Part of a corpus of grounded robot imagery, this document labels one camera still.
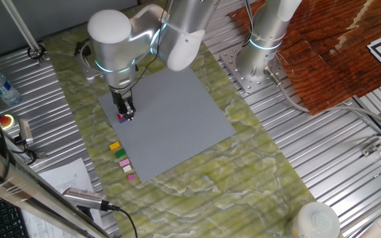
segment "plastic container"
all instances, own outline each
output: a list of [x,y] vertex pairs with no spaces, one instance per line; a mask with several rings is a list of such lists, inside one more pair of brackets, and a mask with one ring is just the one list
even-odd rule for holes
[[341,225],[335,211],[321,202],[305,204],[286,226],[288,238],[336,238]]
[[9,106],[21,102],[20,93],[11,86],[10,81],[2,73],[0,73],[0,97]]

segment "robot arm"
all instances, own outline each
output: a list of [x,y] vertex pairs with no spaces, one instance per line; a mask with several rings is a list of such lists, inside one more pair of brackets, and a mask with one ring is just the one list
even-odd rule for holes
[[[171,0],[168,13],[157,5],[149,5],[131,19],[119,11],[100,11],[88,24],[99,70],[91,68],[83,57],[91,53],[89,42],[78,45],[75,57],[88,80],[96,76],[105,79],[118,112],[131,120],[136,111],[131,92],[136,64],[146,54],[153,54],[173,71],[186,68],[198,53],[219,1]],[[257,82],[265,79],[266,73],[271,74],[269,69],[276,61],[278,47],[300,2],[266,0],[255,13],[250,44],[244,43],[236,57],[234,72],[241,75],[239,78]]]
[[90,54],[88,45],[80,45],[76,58],[88,80],[99,75],[105,79],[118,112],[131,120],[136,111],[130,91],[136,64],[146,54],[156,55],[158,49],[158,58],[168,68],[174,71],[186,68],[198,53],[218,1],[176,0],[171,3],[171,14],[163,13],[157,5],[148,5],[131,19],[119,11],[99,11],[88,24],[99,70],[90,68],[83,58]]

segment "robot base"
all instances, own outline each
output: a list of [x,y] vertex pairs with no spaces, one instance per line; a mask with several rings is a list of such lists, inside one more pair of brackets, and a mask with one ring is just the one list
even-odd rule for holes
[[[220,53],[220,59],[224,62],[228,71],[235,76],[236,81],[241,85],[242,89],[245,90],[246,93],[251,94],[273,83],[269,76],[245,78],[236,66],[236,55],[240,50],[240,45],[228,48]],[[282,64],[277,56],[271,60],[269,67],[279,79],[283,80],[287,78],[287,74],[283,70]]]

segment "corrugated metal surface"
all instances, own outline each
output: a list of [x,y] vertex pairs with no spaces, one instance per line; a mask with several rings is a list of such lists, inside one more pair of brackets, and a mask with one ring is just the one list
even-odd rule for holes
[[[204,42],[223,67],[219,57],[222,50],[239,44],[246,35],[227,13],[243,6],[242,0],[222,1],[207,28]],[[236,84],[233,75],[228,75]],[[283,83],[292,99],[300,102],[290,81]],[[364,157],[361,153],[376,140],[376,131],[355,113],[334,111],[311,116],[291,107],[273,84],[250,95],[238,84],[236,88],[314,197],[335,210],[342,227],[381,201],[381,156]],[[379,113],[381,88],[361,100]]]
[[[0,58],[0,71],[22,95],[22,102],[13,107],[6,106],[0,99],[0,114],[11,114],[15,118],[29,120],[34,137],[29,148],[44,151],[47,156],[47,159],[37,160],[31,165],[36,172],[47,171],[82,158],[94,191],[103,193],[48,55],[46,59],[47,63],[39,65],[36,60],[27,56],[26,50]],[[17,136],[19,127],[11,129],[9,134]],[[108,233],[120,234],[110,212],[101,212],[101,217],[103,227]]]
[[[242,0],[221,1],[208,25],[204,42],[218,60],[222,50],[243,40],[244,29],[227,16],[243,6]],[[0,113],[29,119],[35,138],[30,148],[45,151],[48,156],[32,166],[35,171],[47,171],[82,158],[94,190],[103,192],[50,59],[46,57],[48,62],[44,65],[29,59],[26,50],[0,58],[0,71],[9,77],[23,98],[20,105],[12,108],[0,100]],[[283,83],[293,100],[300,101],[289,80]],[[357,115],[335,111],[310,116],[293,109],[274,85],[251,95],[235,85],[311,193],[336,211],[342,226],[381,200],[381,156],[375,153],[364,157],[360,152],[376,139],[376,132]],[[379,113],[381,88],[361,100]],[[10,134],[15,136],[18,132],[18,128],[13,128]],[[118,233],[112,214],[102,215],[104,228],[111,234]]]

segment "wooden board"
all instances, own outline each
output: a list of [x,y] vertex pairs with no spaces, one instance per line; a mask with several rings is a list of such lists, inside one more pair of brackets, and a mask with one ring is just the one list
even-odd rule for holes
[[[253,13],[263,4],[253,3]],[[249,29],[245,8],[230,17]],[[305,106],[317,114],[381,87],[381,63],[367,48],[379,38],[381,1],[303,0],[279,58]]]

